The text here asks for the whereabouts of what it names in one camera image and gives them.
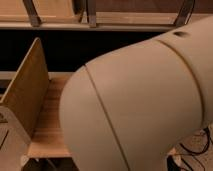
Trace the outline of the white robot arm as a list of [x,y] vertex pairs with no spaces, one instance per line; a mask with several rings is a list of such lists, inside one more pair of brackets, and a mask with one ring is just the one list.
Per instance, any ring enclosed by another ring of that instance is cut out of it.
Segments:
[[167,171],[168,152],[213,123],[213,16],[84,64],[59,116],[79,171]]

